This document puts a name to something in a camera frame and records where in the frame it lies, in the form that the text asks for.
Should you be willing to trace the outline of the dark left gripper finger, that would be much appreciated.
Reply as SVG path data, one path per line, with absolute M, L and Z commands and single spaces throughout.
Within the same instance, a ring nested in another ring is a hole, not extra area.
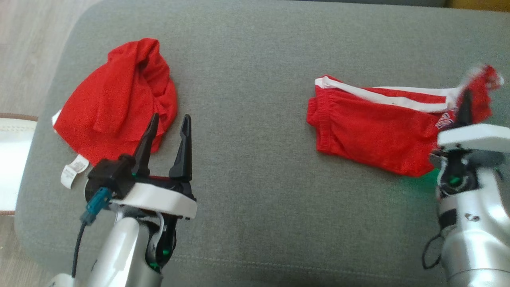
M 189 114 L 184 115 L 180 128 L 180 146 L 169 177 L 180 182 L 192 180 L 192 120 Z
M 136 177 L 148 177 L 150 175 L 151 171 L 148 168 L 148 163 L 151 158 L 152 144 L 157 136 L 158 125 L 159 114 L 154 113 L 133 155 L 135 165 L 131 171 Z

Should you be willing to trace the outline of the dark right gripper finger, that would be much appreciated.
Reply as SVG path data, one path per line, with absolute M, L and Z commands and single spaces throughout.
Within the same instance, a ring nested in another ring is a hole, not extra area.
M 461 103 L 457 111 L 457 128 L 473 124 L 472 116 L 472 92 L 465 90 L 460 97 Z

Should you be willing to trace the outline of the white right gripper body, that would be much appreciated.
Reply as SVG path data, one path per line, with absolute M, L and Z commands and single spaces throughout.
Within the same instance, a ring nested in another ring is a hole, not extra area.
M 440 132 L 437 145 L 446 150 L 479 149 L 510 154 L 510 128 L 475 124 Z

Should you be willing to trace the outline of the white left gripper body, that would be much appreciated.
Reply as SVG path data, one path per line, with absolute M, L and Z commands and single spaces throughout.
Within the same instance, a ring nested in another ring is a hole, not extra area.
M 116 194 L 110 200 L 110 211 L 118 212 L 121 207 L 128 207 L 185 219 L 196 217 L 196 200 L 178 191 L 137 182 L 134 178 L 120 180 L 110 188 Z

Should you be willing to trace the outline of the red shirt with white sleeves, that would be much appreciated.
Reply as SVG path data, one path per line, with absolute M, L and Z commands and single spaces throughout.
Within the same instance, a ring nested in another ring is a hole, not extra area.
M 71 94 L 53 122 L 53 129 L 91 165 L 103 158 L 133 155 L 152 116 L 159 115 L 151 152 L 177 116 L 177 89 L 171 69 L 153 38 L 113 49 Z

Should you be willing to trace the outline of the red Bulls 23 shorts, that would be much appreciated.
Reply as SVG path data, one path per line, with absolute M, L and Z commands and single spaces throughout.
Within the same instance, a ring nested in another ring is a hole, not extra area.
M 464 93 L 474 123 L 488 119 L 490 92 L 504 84 L 490 65 L 470 69 L 453 88 L 355 87 L 332 76 L 317 78 L 306 121 L 319 152 L 407 177 L 432 171 L 430 152 L 440 132 L 453 128 Z

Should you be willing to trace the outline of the grey fabric sofa seat cushion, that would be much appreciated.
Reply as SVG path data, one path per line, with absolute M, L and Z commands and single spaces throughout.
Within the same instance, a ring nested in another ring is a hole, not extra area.
M 319 154 L 306 123 L 314 80 L 357 86 L 456 86 L 490 64 L 505 79 L 490 122 L 510 125 L 510 13 L 283 0 L 102 0 L 78 20 L 39 118 L 16 207 L 24 251 L 71 270 L 85 176 L 50 118 L 129 41 L 156 38 L 179 115 L 152 174 L 173 165 L 192 118 L 197 216 L 177 223 L 164 287 L 441 287 L 421 254 L 438 230 L 434 180 Z

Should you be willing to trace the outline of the white basket with brown rim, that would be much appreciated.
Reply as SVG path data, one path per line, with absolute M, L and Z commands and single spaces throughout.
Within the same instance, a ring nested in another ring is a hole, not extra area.
M 0 216 L 14 216 L 37 118 L 0 113 Z

